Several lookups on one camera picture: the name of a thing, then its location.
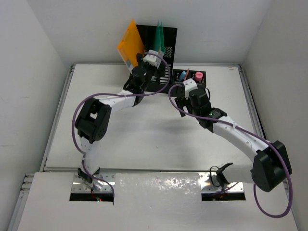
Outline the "green folder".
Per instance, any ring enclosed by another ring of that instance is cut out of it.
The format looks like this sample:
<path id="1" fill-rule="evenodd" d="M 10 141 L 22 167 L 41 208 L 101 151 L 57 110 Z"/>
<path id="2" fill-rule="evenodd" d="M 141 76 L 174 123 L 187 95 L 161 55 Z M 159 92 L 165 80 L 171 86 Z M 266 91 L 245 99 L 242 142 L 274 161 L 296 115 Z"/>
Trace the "green folder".
<path id="1" fill-rule="evenodd" d="M 165 41 L 164 41 L 164 31 L 162 22 L 157 23 L 154 42 L 153 42 L 153 50 L 158 52 L 161 56 L 165 54 Z"/>

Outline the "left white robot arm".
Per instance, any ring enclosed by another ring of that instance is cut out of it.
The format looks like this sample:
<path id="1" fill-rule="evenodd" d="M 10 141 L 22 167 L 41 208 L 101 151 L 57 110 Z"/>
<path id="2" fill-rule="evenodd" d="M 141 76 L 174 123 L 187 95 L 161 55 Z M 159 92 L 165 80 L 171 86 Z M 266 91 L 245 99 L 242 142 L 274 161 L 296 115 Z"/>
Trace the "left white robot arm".
<path id="1" fill-rule="evenodd" d="M 145 96 L 152 76 L 158 67 L 158 57 L 154 53 L 137 54 L 137 66 L 130 73 L 123 89 L 115 95 L 91 96 L 82 104 L 79 114 L 74 113 L 75 128 L 80 137 L 83 154 L 78 168 L 78 176 L 91 186 L 99 174 L 97 162 L 100 140 L 107 132 L 111 114 L 124 108 L 138 105 Z"/>

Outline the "blue clear glue stick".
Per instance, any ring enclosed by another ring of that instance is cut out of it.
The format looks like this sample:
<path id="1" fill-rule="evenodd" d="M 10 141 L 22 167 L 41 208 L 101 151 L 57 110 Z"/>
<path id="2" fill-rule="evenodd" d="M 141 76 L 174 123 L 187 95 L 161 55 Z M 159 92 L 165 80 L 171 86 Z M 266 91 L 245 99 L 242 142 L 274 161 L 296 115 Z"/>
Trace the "blue clear glue stick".
<path id="1" fill-rule="evenodd" d="M 186 72 L 182 71 L 179 78 L 178 78 L 178 82 L 183 82 L 186 76 Z"/>

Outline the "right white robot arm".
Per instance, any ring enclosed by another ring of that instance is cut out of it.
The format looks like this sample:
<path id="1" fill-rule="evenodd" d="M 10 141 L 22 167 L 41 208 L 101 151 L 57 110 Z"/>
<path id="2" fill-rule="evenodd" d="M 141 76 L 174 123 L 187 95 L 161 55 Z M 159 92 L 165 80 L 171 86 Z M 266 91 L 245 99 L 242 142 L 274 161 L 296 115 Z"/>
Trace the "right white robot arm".
<path id="1" fill-rule="evenodd" d="M 291 181 L 292 167 L 285 145 L 280 141 L 270 142 L 237 125 L 226 112 L 212 107 L 206 90 L 185 91 L 175 98 L 175 107 L 181 116 L 196 118 L 202 128 L 224 138 L 251 160 L 244 167 L 233 162 L 218 167 L 215 182 L 220 187 L 239 180 L 270 192 L 282 181 Z"/>

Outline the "orange folder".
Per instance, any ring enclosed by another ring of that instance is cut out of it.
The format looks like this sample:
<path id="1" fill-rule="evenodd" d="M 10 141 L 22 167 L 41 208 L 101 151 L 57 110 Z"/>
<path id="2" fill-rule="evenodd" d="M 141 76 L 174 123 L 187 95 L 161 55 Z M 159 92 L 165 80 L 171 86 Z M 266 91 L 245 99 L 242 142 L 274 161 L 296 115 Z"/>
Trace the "orange folder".
<path id="1" fill-rule="evenodd" d="M 128 70 L 131 72 L 138 65 L 137 54 L 144 54 L 145 51 L 145 46 L 133 19 L 120 40 L 117 50 Z"/>

